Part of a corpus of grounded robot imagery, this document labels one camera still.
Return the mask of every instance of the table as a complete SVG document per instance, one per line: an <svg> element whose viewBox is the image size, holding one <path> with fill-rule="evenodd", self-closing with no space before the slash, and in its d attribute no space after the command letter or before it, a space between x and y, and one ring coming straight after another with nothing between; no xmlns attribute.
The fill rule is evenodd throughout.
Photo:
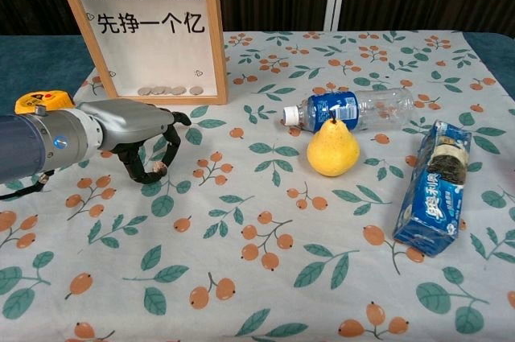
<svg viewBox="0 0 515 342"><path fill-rule="evenodd" d="M515 104L463 35L226 41L229 104L172 108L193 125L179 128L161 183L138 185L99 153L57 171L45 192L2 203L2 340L510 340ZM314 91L398 86L418 118L356 133L360 160L335 179L309 167L311 134L280 123L283 106ZM104 97L93 72L76 101ZM459 238L428 258L391 232L436 118L475 138ZM147 166L163 148L147 142Z"/></svg>

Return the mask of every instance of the robotic arm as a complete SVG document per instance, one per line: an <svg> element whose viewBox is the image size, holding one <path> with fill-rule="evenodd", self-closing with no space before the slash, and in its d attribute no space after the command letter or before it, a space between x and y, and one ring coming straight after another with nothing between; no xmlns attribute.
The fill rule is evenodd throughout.
<svg viewBox="0 0 515 342"><path fill-rule="evenodd" d="M55 111L37 105L34 113L0 116L0 183L43 172L40 186L34 186L40 190L55 169L84 161L96 150L118 155L134 181L153 183L167 173L179 149L176 122L191 125L184 113L121 98ZM159 134L168 141L167 150L147 173L138 150Z"/></svg>

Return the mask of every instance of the wooden picture frame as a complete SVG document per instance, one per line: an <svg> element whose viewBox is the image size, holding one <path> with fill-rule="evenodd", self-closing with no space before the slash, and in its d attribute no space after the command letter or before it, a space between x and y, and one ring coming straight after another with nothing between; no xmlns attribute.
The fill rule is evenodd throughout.
<svg viewBox="0 0 515 342"><path fill-rule="evenodd" d="M113 3L113 5L115 5L115 6L118 5L118 9L119 9L119 6L121 5L120 4L121 0L118 0L116 2L116 4L115 4L115 1L116 0L110 0L110 1L103 0L102 5L108 6L108 5L111 5L111 3ZM104 85L105 91L107 92L109 97L126 97L129 99L143 101L146 103L153 103L156 105L206 105L206 104L223 105L223 104L227 103L228 90L227 90L227 75L226 75L226 68L225 68L224 39L223 39L223 35L222 35L222 22L221 22L221 14L220 14L220 0L201 0L198 2L194 2L194 5L197 6L197 4L198 4L198 6L204 7L204 4L203 4L204 1L205 1L205 6L206 6L205 10L207 13L207 19L203 19L203 22L206 27L202 27L202 28L197 27L197 30L195 30L195 25L193 25L193 33L192 33L192 30L190 27L192 22L190 22L190 19L193 19L193 16L198 16L198 18L196 18L196 19L201 19L201 15L190 14L190 12L187 11L187 12L185 12L186 17L184 18L184 20L182 22L178 18L175 18L175 17L171 18L170 24L171 24L171 29L173 30L173 35L166 36L166 37L168 38L168 37L172 37L172 36L177 36L177 38L174 40L178 39L178 40L182 40L183 42L184 42L184 40L195 40L195 43L197 43L197 44L183 43L182 45L179 44L180 42L171 43L171 44L173 44L173 48L181 47L180 48L181 52L178 53L179 56L177 56L178 60L183 60L183 62L190 63L190 62L192 62L191 59L197 59L198 61L201 61L201 62L207 62L207 59L212 59L211 60L212 66L210 64L205 65L206 67L208 67L208 70L207 70L208 74L204 78L198 79L198 81L203 80L205 83L208 83L206 85L206 87L204 87L203 89L208 89L209 91L207 91L205 94L200 94L200 95L177 95L177 96L168 95L168 94L167 95L146 95L146 96L137 95L137 93L134 90L134 83L130 82L130 79L136 78L136 77L142 78L144 76L126 76L126 79L129 79L129 80L126 80L124 82L124 84L131 83L130 86L132 86L130 88L130 90L126 91L126 93L123 93L123 91L121 91L121 89L119 88L121 86L121 83L119 84L119 86L117 88L117 86L115 86L115 84L113 82L113 78L112 78L113 72L109 72L108 62L106 62L106 58L101 50L101 45L102 45L102 43L104 43L104 40L102 38L110 37L112 39L115 36L114 35L109 35L109 36L104 36L104 35L101 36L100 35L100 32L98 30L98 27L100 27L100 23L101 23L100 12L98 13L98 24L94 23L93 27L92 27L92 22L97 17L96 17L96 15L87 13L86 9L84 8L84 4L86 6L91 5L91 2L87 2L87 0L68 0L68 3L72 9L73 15L75 16L75 19L77 21L77 25L80 28L80 32L84 37L84 41L86 42L89 53L91 54L91 57L93 58L93 63L97 67L97 71L102 80L102 84ZM188 4L189 2L192 3L191 0L190 1L186 0L183 2L175 1L175 0L168 0L167 4L165 5L166 8L165 9L161 8L161 10L162 10L162 12L169 11L168 16L170 16L172 14L171 12L173 11L174 6L179 8L178 10L180 11L185 6L190 5L190 4ZM133 4L127 4L127 5L132 5L132 6L143 5L142 4L143 1L136 2L135 0L133 0L132 3ZM120 20L123 21L122 11L119 15L120 15ZM177 26L177 29L179 29L179 24L181 26L180 35L175 33L176 29L174 28L174 23L173 23L174 20L173 19L177 20L177 23L175 23ZM150 23L153 23L155 26L158 25L157 21L140 22L139 25L141 26L143 23L149 24L149 25L150 25ZM129 36L125 35L125 33L126 33L125 24L122 24L122 25L123 25L123 33L120 33L120 29L118 28L118 25L117 25L118 32L116 32L116 33L118 35L121 35L120 38L127 38ZM113 34L114 29L112 26L110 26L110 27L111 27L111 30L110 30L111 34ZM206 28L207 28L208 32L199 31L199 30L205 30ZM147 32L147 30L149 30L150 27L140 27L140 29L137 29L136 31L140 32L140 30L143 30L143 29L145 30L145 32ZM203 32L204 35L195 34L196 32L197 33ZM142 37L142 33L143 33L143 31L141 31L140 34L135 37ZM145 59L145 58L148 58L148 55L149 55L148 51L150 51L150 50L149 49L145 50L143 47L143 44L145 44L147 40L150 40L149 43L159 44L159 41L162 40L159 37L155 37L155 38L156 38L156 40L152 41L150 37L145 37L145 39L140 39L140 42L142 42L140 44L134 44L134 42L131 42L131 43L133 43L133 45L135 45L136 47L142 46L142 48L143 48L142 51L144 51L144 52L140 56L143 59ZM208 43L203 43L202 40L210 41L211 54L209 54L209 51L208 51L209 49L208 49L208 47L206 47L206 45ZM161 47L162 45L164 45L163 48L170 49L170 48L172 48L171 44L170 43L160 43L159 46ZM188 60L187 53L183 53L183 51L187 51L189 48L189 50L191 52L192 45L201 46L201 48L196 49L196 51L201 52L200 53L201 57L199 58L198 55L196 56L196 58L194 56L191 56L191 59ZM132 53L132 52L130 52L131 51L130 49L124 50L123 48L118 48L117 51L123 51L119 55ZM119 55L116 55L116 59L119 59L119 60L124 59L123 57L121 57ZM120 72L130 72L131 70L136 70L133 60L132 61L127 60L127 62L128 63L125 66L126 70L122 69L122 70L120 70ZM146 72L147 72L147 74L150 73L149 75L159 75L159 72L156 73L155 70L151 71L150 69L147 69ZM196 72L194 72L193 70L188 70L187 74L181 74L181 75L183 75L183 78L184 78L184 75L190 76L193 73L195 73L195 75L197 75L197 76L202 76L204 74L200 70L196 70ZM176 78L177 80L179 80L178 77L173 76L173 75L171 76L169 72L167 73L167 78ZM193 82L193 84L195 84L196 80L197 79L192 75L191 81ZM156 83L158 86L167 86L167 84L159 83L158 80L155 81L154 83ZM182 84L182 86L184 86L184 87L187 87L189 85L190 85L189 83Z"/></svg>

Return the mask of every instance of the blue bottle label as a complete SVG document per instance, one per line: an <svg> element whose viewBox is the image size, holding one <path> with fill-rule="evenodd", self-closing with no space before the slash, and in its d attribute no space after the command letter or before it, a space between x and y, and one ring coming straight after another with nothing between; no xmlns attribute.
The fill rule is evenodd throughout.
<svg viewBox="0 0 515 342"><path fill-rule="evenodd" d="M330 111L334 112L336 118L342 120L349 130L356 127L360 110L354 93L327 93L313 95L312 99L316 110L315 131L320 130L322 124L331 118Z"/></svg>

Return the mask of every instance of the frame with chinese text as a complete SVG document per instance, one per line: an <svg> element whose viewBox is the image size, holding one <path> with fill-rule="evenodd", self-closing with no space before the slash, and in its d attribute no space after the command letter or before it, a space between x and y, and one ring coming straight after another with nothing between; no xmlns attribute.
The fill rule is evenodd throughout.
<svg viewBox="0 0 515 342"><path fill-rule="evenodd" d="M223 105L220 0L68 0L110 97L159 105ZM184 87L181 95L138 89ZM201 88L192 95L188 90Z"/></svg>

